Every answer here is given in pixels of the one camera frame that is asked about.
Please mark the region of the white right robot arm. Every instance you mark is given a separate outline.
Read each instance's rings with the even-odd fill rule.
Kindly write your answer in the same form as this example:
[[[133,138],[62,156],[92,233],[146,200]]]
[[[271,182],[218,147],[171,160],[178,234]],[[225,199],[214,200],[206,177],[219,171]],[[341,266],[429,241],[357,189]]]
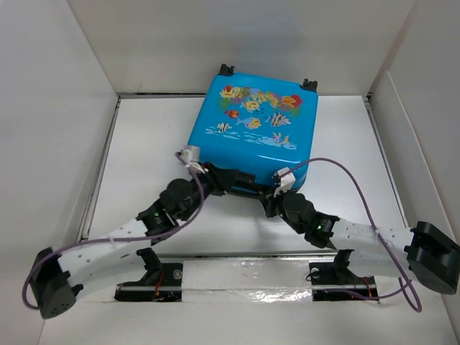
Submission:
[[[337,252],[332,274],[339,282],[356,276],[407,277],[440,294],[457,292],[459,245],[433,224],[373,229],[321,213],[304,195],[291,191],[259,200],[268,218],[279,216],[306,242]]]

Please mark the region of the blue hard-shell suitcase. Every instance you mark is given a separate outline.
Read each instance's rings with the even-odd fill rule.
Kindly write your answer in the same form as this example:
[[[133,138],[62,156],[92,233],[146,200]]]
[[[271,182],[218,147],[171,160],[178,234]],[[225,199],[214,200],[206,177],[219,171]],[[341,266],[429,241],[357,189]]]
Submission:
[[[221,65],[212,80],[188,145],[199,162],[238,170],[231,192],[241,196],[276,185],[278,170],[294,171],[292,189],[305,182],[318,108],[318,83],[238,73]]]

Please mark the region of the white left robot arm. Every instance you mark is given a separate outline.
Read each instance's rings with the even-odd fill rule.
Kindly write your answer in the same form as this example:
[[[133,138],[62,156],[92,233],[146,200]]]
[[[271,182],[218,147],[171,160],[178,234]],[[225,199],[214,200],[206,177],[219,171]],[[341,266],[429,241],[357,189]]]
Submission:
[[[190,225],[207,197],[228,193],[241,174],[209,162],[186,167],[190,180],[174,179],[149,208],[108,235],[41,250],[22,288],[24,305],[44,320],[55,318],[85,294],[114,284],[132,265],[143,284],[160,281],[162,263],[154,245]]]

